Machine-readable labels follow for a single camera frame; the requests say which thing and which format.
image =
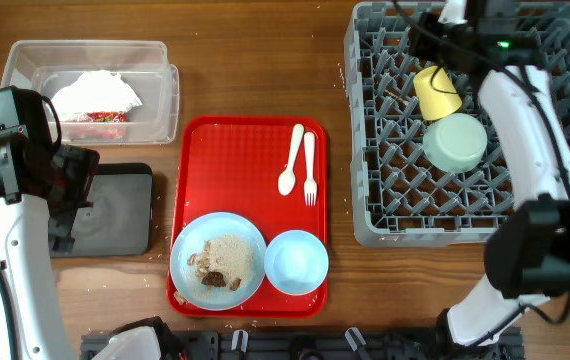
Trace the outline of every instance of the spoon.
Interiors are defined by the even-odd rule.
[[[305,132],[303,125],[294,125],[292,141],[289,144],[289,159],[287,160],[287,167],[278,177],[278,192],[283,196],[292,192],[294,184],[296,184],[296,177],[294,176],[294,162],[296,161],[298,148],[301,146],[301,141],[303,140],[303,132]]]

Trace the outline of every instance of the wooden table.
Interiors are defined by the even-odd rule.
[[[0,4],[9,2],[0,0]],[[441,249],[367,249],[354,239],[350,201],[350,116],[339,69],[354,1],[178,1],[178,4],[0,6],[0,81],[21,39],[163,41],[181,76],[179,133],[202,114],[306,116],[329,137],[329,300],[304,321],[259,320],[256,331],[429,326],[483,273],[481,245]],[[155,173],[151,250],[138,257],[53,260],[70,341],[88,332],[160,315],[176,330],[250,328],[249,320],[181,317],[165,299],[169,235],[180,137],[166,146],[102,147],[105,162],[142,161]],[[557,313],[561,301],[545,306]],[[519,322],[529,359],[570,359],[570,320]]]

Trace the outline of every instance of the plate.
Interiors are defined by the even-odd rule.
[[[249,283],[241,283],[236,291],[208,289],[194,275],[194,267],[187,265],[192,254],[203,251],[206,241],[223,235],[243,239],[254,253],[254,276]],[[244,303],[258,290],[265,278],[264,258],[265,239],[254,224],[236,214],[217,212],[199,217],[181,231],[172,248],[170,273],[174,286],[190,304],[205,310],[222,311]]]
[[[265,252],[269,282],[287,295],[305,295],[316,290],[328,270],[327,249],[307,231],[286,231],[275,237]]]

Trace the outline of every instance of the gray dish rack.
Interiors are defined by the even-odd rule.
[[[443,2],[402,2],[413,19]],[[570,3],[518,4],[518,32],[538,41],[552,74],[553,100],[570,144]],[[364,246],[443,246],[482,242],[512,212],[507,164],[467,77],[451,73],[465,94],[459,112],[485,126],[488,147],[478,167],[443,173],[425,158],[413,78],[429,62],[411,57],[409,27],[389,2],[354,7],[345,34],[345,86],[352,130],[352,204]]]

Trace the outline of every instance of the white fork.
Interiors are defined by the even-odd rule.
[[[313,206],[316,205],[316,192],[318,191],[318,186],[316,181],[314,181],[314,142],[316,136],[314,133],[305,133],[303,142],[305,144],[305,165],[307,167],[307,180],[303,185],[305,190],[305,205]]]

